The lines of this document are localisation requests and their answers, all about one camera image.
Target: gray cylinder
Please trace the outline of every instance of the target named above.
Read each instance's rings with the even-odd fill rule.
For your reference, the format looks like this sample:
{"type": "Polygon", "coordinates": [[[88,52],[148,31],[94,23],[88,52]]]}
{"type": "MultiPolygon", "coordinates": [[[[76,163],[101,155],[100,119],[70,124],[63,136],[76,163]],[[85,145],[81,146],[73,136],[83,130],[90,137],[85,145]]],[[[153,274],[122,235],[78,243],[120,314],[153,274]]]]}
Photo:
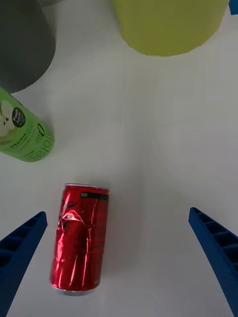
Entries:
{"type": "Polygon", "coordinates": [[[0,86],[14,93],[50,66],[56,44],[37,0],[0,0],[0,86]]]}

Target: white table surface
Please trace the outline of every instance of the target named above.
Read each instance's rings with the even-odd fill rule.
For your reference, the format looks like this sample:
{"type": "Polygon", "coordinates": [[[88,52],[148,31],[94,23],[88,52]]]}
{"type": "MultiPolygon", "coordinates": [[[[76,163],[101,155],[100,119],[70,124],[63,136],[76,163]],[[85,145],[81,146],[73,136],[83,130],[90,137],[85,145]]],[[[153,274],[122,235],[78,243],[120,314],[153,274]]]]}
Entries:
{"type": "Polygon", "coordinates": [[[161,58],[127,46],[108,0],[65,0],[56,15],[52,65],[15,94],[53,127],[54,149],[36,163],[0,154],[0,239],[48,219],[8,317],[231,317],[188,214],[238,235],[238,17],[161,58]],[[48,285],[65,182],[111,189],[102,282],[83,298],[48,285]]]}

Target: blue object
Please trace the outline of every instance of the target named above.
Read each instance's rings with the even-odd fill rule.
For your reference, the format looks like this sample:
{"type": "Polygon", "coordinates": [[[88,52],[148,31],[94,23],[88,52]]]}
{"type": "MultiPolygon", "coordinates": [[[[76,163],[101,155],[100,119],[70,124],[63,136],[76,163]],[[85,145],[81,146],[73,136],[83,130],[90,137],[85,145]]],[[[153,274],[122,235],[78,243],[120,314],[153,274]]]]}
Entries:
{"type": "Polygon", "coordinates": [[[238,14],[238,0],[230,0],[229,7],[231,15],[238,14]]]}
{"type": "Polygon", "coordinates": [[[0,317],[6,316],[46,227],[42,211],[0,241],[0,317]]]}
{"type": "Polygon", "coordinates": [[[197,208],[190,209],[189,223],[238,317],[238,237],[197,208]]]}

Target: aluminum can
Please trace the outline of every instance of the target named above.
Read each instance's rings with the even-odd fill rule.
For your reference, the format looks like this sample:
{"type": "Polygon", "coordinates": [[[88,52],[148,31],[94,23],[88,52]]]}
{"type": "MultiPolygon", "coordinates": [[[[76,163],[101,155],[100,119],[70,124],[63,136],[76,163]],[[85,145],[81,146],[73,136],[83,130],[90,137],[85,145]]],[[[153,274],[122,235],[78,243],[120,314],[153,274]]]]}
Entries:
{"type": "Polygon", "coordinates": [[[51,284],[59,293],[80,296],[100,283],[109,190],[85,184],[65,184],[51,284]]]}

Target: yellow-green cylinder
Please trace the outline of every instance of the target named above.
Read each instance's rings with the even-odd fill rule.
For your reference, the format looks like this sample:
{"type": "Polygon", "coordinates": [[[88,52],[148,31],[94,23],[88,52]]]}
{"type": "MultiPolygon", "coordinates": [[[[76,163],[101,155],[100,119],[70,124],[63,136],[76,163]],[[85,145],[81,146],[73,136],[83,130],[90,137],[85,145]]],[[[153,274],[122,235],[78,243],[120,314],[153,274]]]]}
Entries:
{"type": "Polygon", "coordinates": [[[113,0],[121,34],[146,55],[172,56],[203,44],[221,24],[229,0],[113,0]]]}

